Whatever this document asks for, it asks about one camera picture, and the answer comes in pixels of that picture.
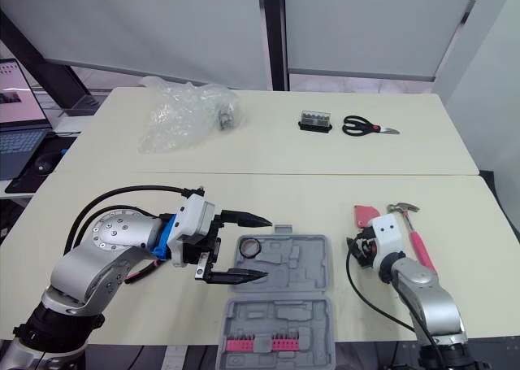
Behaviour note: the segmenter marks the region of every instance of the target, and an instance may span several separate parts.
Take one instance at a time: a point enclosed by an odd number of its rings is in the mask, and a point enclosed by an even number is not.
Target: hammer
[[[410,218],[408,217],[408,211],[416,212],[419,211],[419,208],[410,203],[399,202],[394,205],[388,205],[387,211],[389,213],[399,211],[403,215],[403,217],[405,217],[405,221],[408,224],[409,228],[409,239],[412,243],[412,247],[414,248],[417,259],[419,259],[419,262],[421,262],[423,266],[426,266],[431,270],[437,272],[436,268],[433,266],[433,263],[431,262],[430,255],[428,254],[428,251],[424,246],[424,242],[421,238],[421,235],[417,233],[417,231],[414,229],[414,226],[412,226]]]

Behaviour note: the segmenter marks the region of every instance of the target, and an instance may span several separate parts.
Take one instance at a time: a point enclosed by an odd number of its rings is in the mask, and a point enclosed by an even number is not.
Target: scissors
[[[400,134],[394,128],[382,128],[378,124],[372,124],[366,118],[358,115],[346,116],[343,123],[343,132],[349,136],[359,137],[370,133]]]

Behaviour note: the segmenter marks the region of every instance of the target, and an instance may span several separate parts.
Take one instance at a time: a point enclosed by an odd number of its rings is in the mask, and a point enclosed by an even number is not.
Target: laptop
[[[0,60],[0,181],[18,177],[52,126],[15,59]]]

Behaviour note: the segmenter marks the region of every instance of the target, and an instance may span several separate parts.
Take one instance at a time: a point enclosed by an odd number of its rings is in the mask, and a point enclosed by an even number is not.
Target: cable
[[[87,220],[83,223],[83,226],[81,227],[80,231],[78,232],[78,235],[76,236],[76,240],[74,241],[73,248],[76,248],[83,239],[83,236],[85,235],[85,232],[89,228],[89,225],[92,224],[92,221],[94,221],[97,217],[99,217],[101,214],[106,213],[110,210],[120,210],[120,209],[128,209],[128,210],[135,210],[139,211],[143,215],[147,215],[148,217],[154,217],[157,218],[156,215],[153,215],[149,213],[148,211],[144,211],[140,209],[139,207],[129,206],[129,205],[114,205],[102,208],[101,210],[96,211],[94,214],[92,214]]]
[[[141,356],[141,352],[143,352],[144,349],[145,349],[145,346],[141,346],[141,348],[140,348],[139,351],[137,352],[136,357],[133,359],[133,361],[130,363],[130,365],[127,367],[126,370],[130,370],[131,368],[133,368],[133,365],[136,364],[137,360],[138,360],[139,357]]]
[[[392,362],[390,362],[390,368],[393,368],[393,365],[396,362],[397,357],[397,349],[399,348],[399,341],[396,342],[396,346],[393,347],[393,355],[392,355]]]
[[[61,133],[55,133],[56,136],[60,136],[60,137],[71,136],[72,134],[81,134],[81,132],[61,132]]]
[[[72,224],[71,230],[67,237],[67,242],[65,243],[65,251],[63,254],[65,255],[72,248],[72,243],[74,242],[74,237],[76,235],[76,231],[80,227],[81,221],[87,215],[87,213],[98,203],[104,201],[107,198],[113,197],[115,195],[130,193],[132,191],[170,191],[173,193],[179,193],[185,198],[189,198],[193,194],[204,195],[204,190],[200,189],[181,189],[179,187],[170,187],[167,185],[133,185],[129,187],[123,187],[120,189],[113,189],[112,191],[108,191],[97,198],[95,198],[92,202],[90,202],[84,209],[80,212],[80,214],[74,220]]]
[[[164,260],[156,259],[152,263],[148,264],[146,267],[142,268],[138,272],[134,272],[133,274],[127,276],[124,278],[124,283],[127,285],[131,285],[132,283],[135,283],[137,281],[140,281],[144,277],[148,276],[155,270],[157,270],[161,265],[164,263]]]
[[[376,305],[373,305],[368,299],[366,299],[363,294],[361,294],[361,292],[358,290],[358,288],[356,287],[356,285],[354,284],[353,280],[352,280],[352,277],[350,276],[350,266],[349,266],[349,262],[350,262],[350,255],[352,254],[351,251],[350,251],[350,248],[355,244],[356,242],[353,242],[352,245],[349,247],[349,251],[347,252],[347,262],[346,262],[346,268],[347,268],[347,277],[349,278],[349,282],[350,282],[350,285],[352,286],[352,289],[354,290],[354,292],[357,294],[357,296],[366,304],[368,305],[370,308],[372,308],[374,311],[377,311],[380,315],[382,316],[385,316],[386,318],[390,319],[391,321],[395,322],[395,323],[398,323],[401,327],[405,327],[406,329],[408,329],[409,331],[412,331],[412,332],[415,332],[414,328],[409,326],[407,323],[397,319],[396,317],[394,316],[391,316],[389,315],[386,311],[382,311],[381,309],[379,309]]]
[[[406,307],[408,307],[409,312],[412,314],[412,316],[415,318],[415,321],[419,326],[421,327],[422,331],[430,341],[431,346],[433,347],[433,351],[435,351],[435,355],[437,356],[437,360],[439,361],[439,365],[441,369],[447,369],[446,363],[444,362],[444,358],[442,354],[440,353],[439,346],[437,346],[437,343],[435,340],[433,340],[433,337],[431,336],[430,332],[428,331],[427,326],[424,324],[423,320],[421,320],[421,317],[417,313],[417,311],[414,309],[412,304],[410,303],[409,299],[405,297],[405,295],[400,291],[396,285],[393,285],[393,288],[396,290],[396,292],[401,297],[401,301],[405,303]]]
[[[44,356],[46,356],[46,352],[45,352],[45,351],[43,351],[43,352],[41,353],[41,357],[39,358],[38,363],[36,363],[36,368],[39,368],[39,367],[40,367],[41,360],[43,359]]]

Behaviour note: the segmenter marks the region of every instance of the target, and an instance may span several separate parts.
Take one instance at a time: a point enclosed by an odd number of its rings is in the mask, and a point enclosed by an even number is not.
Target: mouse pad
[[[44,153],[53,153],[61,149],[70,148],[76,137],[47,137],[44,139],[34,155],[25,166],[21,175],[7,186],[6,194],[36,193],[36,190],[45,181],[47,175],[38,175],[34,168],[34,162]]]

